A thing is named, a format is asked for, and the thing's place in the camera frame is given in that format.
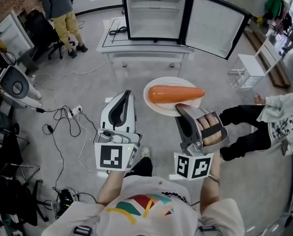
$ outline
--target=stairs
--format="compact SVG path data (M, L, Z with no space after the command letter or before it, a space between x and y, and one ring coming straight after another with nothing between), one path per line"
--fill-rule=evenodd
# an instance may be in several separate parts
M255 51L257 51L266 40L266 36L257 31L246 29L244 30L244 34L246 38L249 40L250 44L255 49ZM270 65L261 53L259 54L259 59L262 62L264 68L268 70ZM285 70L286 67L284 65L284 62L283 60L280 60L280 62L276 64L276 66L271 70L271 72L268 73L268 76L274 87L281 89L290 88L291 83L288 76L285 73Z

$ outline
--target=white cable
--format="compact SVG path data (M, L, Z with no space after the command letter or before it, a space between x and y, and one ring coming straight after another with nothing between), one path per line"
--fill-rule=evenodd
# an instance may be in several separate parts
M98 70L99 68L101 68L103 65L105 65L106 63L103 63L102 65L100 65L99 67L97 67L97 68L95 68L94 70L92 70L92 71L89 71L89 72L84 72L84 73L77 73L77 72L75 72L75 71L72 71L72 72L70 72L69 74L65 74L65 75L63 75L63 76L61 76L60 78L58 78L58 79L56 79L56 78L52 78L52 75L51 74L48 74L48 73L38 73L38 74L36 74L34 77L37 77L38 75L48 75L48 76L50 76L50 78L52 79L52 80L60 80L60 79L62 79L63 77L65 77L65 76L68 76L68 75L70 75L70 74L72 74L72 73L75 73L75 74L88 74L88 73L92 73L92 72L95 72L96 70Z
M84 128L83 126L82 126L82 124L79 122L79 115L80 115L81 113L78 113L78 115L77 115L77 122L78 122L78 124L82 127L82 128ZM87 142L87 135L88 135L88 130L86 129L86 128L84 128L85 130L86 130L86 139L85 139L85 143L84 143L84 145L83 145L83 147L82 147L82 150L81 150L81 152L79 153L79 156L78 156L78 162L87 170L87 171L90 171L90 172L98 172L98 171L94 171L94 170L90 170L90 169L88 169L84 164L82 164L82 162L79 160L79 158L81 157L81 154L83 153L83 150L84 150L84 147L85 147L85 145L86 145L86 142Z
M52 90L54 91L54 100L53 100L53 109L55 109L54 104L56 103L56 98L57 98L57 91L55 91L52 88L46 88L43 84L39 83L39 82L35 82L36 84L41 85L43 88L47 89L47 90Z

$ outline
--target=yellow pants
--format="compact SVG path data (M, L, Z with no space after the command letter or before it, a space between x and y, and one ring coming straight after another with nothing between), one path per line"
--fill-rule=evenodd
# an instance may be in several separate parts
M82 45L81 34L79 33L77 20L73 11L64 14L61 17L53 18L54 28L59 35L60 40L65 44L67 49L71 50L71 45L68 40L68 32L75 35L78 42Z

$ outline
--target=black pants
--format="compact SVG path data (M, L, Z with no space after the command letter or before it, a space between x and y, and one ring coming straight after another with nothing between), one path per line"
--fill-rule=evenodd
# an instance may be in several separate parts
M264 106L258 105L242 105L226 109L220 114L220 119L224 126L231 123L238 125L245 122L258 129L252 134L239 137L236 143L232 144L230 147L221 148L220 152L225 161L245 156L247 152L271 147L268 123L257 121L263 108Z
M125 177L128 176L142 176L142 177L151 177L153 171L152 161L149 157L143 157L128 173Z

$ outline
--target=power strip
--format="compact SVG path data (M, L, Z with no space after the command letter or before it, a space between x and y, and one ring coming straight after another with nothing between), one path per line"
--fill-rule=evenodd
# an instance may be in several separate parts
M67 116L72 119L73 117L76 118L77 115L79 114L79 109L81 109L81 111L83 111L83 108L81 105L78 105L76 108L73 108L72 109L72 113L73 113L73 116L70 112L68 112Z

